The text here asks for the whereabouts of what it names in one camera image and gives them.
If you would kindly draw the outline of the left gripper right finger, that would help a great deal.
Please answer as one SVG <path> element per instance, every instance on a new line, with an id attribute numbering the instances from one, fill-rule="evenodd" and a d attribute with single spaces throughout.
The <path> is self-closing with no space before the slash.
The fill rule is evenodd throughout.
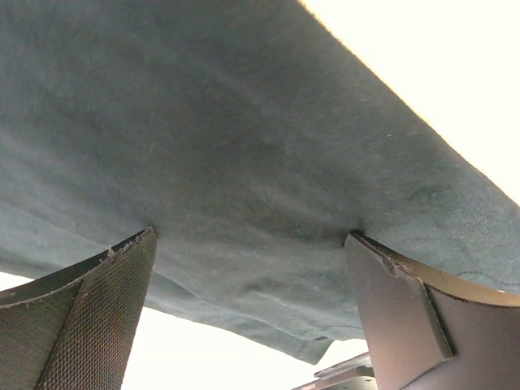
<path id="1" fill-rule="evenodd" d="M 416 262 L 358 232 L 346 262 L 381 389 L 517 389 L 519 297 Z"/>

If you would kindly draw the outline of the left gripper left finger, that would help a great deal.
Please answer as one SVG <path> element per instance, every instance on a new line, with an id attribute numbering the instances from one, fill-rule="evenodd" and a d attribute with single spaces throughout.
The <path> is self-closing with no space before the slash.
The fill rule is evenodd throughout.
<path id="1" fill-rule="evenodd" d="M 119 389 L 157 249 L 148 227 L 1 292 L 3 389 Z"/>

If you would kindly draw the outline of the black t shirt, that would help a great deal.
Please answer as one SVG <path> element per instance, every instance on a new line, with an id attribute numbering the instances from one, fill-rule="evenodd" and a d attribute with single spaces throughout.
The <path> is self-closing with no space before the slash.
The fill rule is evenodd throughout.
<path id="1" fill-rule="evenodd" d="M 1 269 L 158 234 L 149 307 L 303 362 L 358 231 L 517 293 L 519 208 L 294 1 L 4 1 Z"/>

